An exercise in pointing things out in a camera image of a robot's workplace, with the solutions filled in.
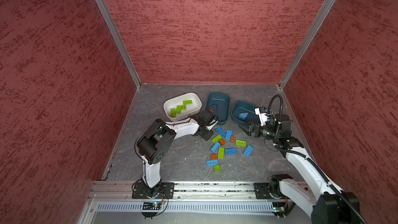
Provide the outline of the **blue wedge lego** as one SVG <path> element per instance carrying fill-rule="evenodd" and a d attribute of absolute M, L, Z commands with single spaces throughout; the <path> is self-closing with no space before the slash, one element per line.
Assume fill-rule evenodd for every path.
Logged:
<path fill-rule="evenodd" d="M 239 118 L 241 120 L 246 120 L 247 117 L 248 117 L 248 113 L 247 112 L 243 112 L 243 113 L 240 113 L 238 116 L 239 116 Z"/>

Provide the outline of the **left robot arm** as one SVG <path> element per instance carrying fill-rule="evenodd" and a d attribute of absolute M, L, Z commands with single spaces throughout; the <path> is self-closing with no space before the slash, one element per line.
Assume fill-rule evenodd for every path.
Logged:
<path fill-rule="evenodd" d="M 139 135 L 135 141 L 138 148 L 136 154 L 143 162 L 141 184 L 148 198 L 155 198 L 161 193 L 161 160 L 173 141 L 187 135 L 200 136 L 207 141 L 213 135 L 212 129 L 218 120 L 210 110 L 174 122 L 157 119 Z"/>

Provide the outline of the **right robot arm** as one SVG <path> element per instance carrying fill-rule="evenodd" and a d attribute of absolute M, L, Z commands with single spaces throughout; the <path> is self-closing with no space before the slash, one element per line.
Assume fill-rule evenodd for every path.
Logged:
<path fill-rule="evenodd" d="M 313 224 L 364 224 L 359 199 L 333 182 L 309 156 L 304 145 L 292 136 L 289 116 L 260 114 L 259 117 L 260 122 L 241 123 L 239 127 L 248 136 L 271 140 L 309 187 L 309 190 L 301 188 L 286 174 L 274 175 L 268 185 L 269 194 L 291 199 Z"/>

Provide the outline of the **teal container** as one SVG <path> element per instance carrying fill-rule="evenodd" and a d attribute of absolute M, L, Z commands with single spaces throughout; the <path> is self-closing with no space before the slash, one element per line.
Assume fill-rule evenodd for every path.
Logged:
<path fill-rule="evenodd" d="M 255 113 L 258 106 L 245 101 L 238 101 L 231 110 L 231 119 L 237 123 L 260 122 L 259 116 Z"/>
<path fill-rule="evenodd" d="M 212 92 L 207 98 L 207 110 L 213 110 L 218 117 L 217 125 L 225 125 L 229 118 L 230 97 L 225 93 Z"/>

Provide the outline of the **right teal container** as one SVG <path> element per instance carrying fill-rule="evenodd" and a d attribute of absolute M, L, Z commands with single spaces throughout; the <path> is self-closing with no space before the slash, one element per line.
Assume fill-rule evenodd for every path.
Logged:
<path fill-rule="evenodd" d="M 260 122 L 259 116 L 255 113 L 258 106 L 245 101 L 238 101 L 231 110 L 231 119 L 237 123 Z"/>

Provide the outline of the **white container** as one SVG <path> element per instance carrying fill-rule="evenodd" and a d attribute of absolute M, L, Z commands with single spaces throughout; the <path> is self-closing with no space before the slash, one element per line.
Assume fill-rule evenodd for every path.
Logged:
<path fill-rule="evenodd" d="M 199 113 L 202 102 L 197 94 L 189 92 L 167 100 L 163 108 L 169 120 L 174 122 Z"/>

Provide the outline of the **blue lego bottom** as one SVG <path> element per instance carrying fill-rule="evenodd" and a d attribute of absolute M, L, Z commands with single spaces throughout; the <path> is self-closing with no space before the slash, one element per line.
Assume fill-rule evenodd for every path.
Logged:
<path fill-rule="evenodd" d="M 214 167 L 214 166 L 218 166 L 219 162 L 218 160 L 208 160 L 206 161 L 206 166 L 207 167 Z"/>

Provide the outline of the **small green lego bottom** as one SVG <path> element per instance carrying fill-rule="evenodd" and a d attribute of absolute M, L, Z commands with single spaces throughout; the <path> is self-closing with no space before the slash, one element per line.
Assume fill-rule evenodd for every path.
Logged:
<path fill-rule="evenodd" d="M 216 173 L 220 173 L 220 172 L 221 172 L 221 166 L 220 166 L 220 165 L 214 166 L 214 171 L 215 171 Z"/>

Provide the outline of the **right circuit board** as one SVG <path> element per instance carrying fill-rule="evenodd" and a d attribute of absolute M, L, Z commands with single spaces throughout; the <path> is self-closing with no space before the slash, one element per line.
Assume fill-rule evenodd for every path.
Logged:
<path fill-rule="evenodd" d="M 289 209 L 288 203 L 284 202 L 273 202 L 272 203 L 272 213 L 275 215 L 285 215 Z"/>

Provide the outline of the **circuit board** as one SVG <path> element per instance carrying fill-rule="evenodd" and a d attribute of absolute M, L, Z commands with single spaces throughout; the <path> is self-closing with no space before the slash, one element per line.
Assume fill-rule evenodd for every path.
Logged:
<path fill-rule="evenodd" d="M 289 209 L 288 203 L 284 202 L 273 202 L 272 203 L 272 213 L 275 215 L 285 215 Z"/>
<path fill-rule="evenodd" d="M 161 202 L 144 202 L 142 205 L 142 211 L 158 212 L 161 208 Z"/>

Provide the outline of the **left circuit board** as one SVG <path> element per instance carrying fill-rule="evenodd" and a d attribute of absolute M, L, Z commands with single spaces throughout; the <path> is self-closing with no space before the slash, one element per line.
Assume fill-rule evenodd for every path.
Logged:
<path fill-rule="evenodd" d="M 142 211 L 158 212 L 161 208 L 161 202 L 144 202 L 142 205 Z"/>

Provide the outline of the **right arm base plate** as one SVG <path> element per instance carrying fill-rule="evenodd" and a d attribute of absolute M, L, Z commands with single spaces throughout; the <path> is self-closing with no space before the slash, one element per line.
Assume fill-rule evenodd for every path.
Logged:
<path fill-rule="evenodd" d="M 256 199 L 284 199 L 285 196 L 280 191 L 279 181 L 271 181 L 270 183 L 254 183 L 254 192 Z"/>

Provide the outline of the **aluminium rail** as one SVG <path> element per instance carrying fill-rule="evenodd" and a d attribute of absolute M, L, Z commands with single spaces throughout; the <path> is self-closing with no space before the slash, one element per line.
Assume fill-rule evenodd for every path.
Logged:
<path fill-rule="evenodd" d="M 268 183 L 252 181 L 174 181 L 161 183 L 164 189 L 154 197 L 147 193 L 141 183 L 127 180 L 95 181 L 88 199 L 92 201 L 277 201 L 289 197 L 272 198 Z"/>

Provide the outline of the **frame post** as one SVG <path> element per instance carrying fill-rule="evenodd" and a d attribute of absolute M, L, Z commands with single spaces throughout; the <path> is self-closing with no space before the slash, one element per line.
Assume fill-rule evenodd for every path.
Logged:
<path fill-rule="evenodd" d="M 122 56 L 122 59 L 129 71 L 129 74 L 130 74 L 132 80 L 134 81 L 136 88 L 140 89 L 142 86 L 141 80 L 140 80 L 138 73 L 133 65 L 133 62 L 130 58 L 127 48 L 122 40 L 122 37 L 117 29 L 117 26 L 112 18 L 112 15 L 108 9 L 108 6 L 107 6 L 105 0 L 95 0 L 95 2 L 101 12 L 101 15 L 111 33 L 111 35 L 112 35 L 112 38 L 119 50 L 119 53 Z"/>
<path fill-rule="evenodd" d="M 287 71 L 285 72 L 284 76 L 282 77 L 279 83 L 280 90 L 283 90 L 284 87 L 286 86 L 287 82 L 289 81 L 294 70 L 298 66 L 301 59 L 303 58 L 304 54 L 306 53 L 308 47 L 310 46 L 312 40 L 316 36 L 318 30 L 320 29 L 321 25 L 323 24 L 324 20 L 326 19 L 327 15 L 329 14 L 335 2 L 336 0 L 324 0 L 324 2 L 322 3 L 316 17 L 314 18 L 311 24 L 311 27 L 309 28 L 292 62 L 290 63 Z"/>

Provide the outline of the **left frame post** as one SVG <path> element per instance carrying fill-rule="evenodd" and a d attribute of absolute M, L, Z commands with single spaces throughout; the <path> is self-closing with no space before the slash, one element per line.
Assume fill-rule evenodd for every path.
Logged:
<path fill-rule="evenodd" d="M 117 29 L 117 26 L 112 18 L 112 15 L 108 9 L 108 6 L 107 6 L 105 0 L 95 0 L 95 2 L 101 12 L 101 15 L 111 33 L 111 35 L 112 35 L 112 38 L 119 50 L 119 53 L 122 56 L 122 59 L 129 71 L 129 74 L 130 74 L 132 80 L 134 81 L 136 88 L 140 89 L 142 86 L 141 80 L 140 80 L 138 73 L 133 65 L 133 62 L 130 58 L 127 48 L 122 40 L 122 37 Z"/>

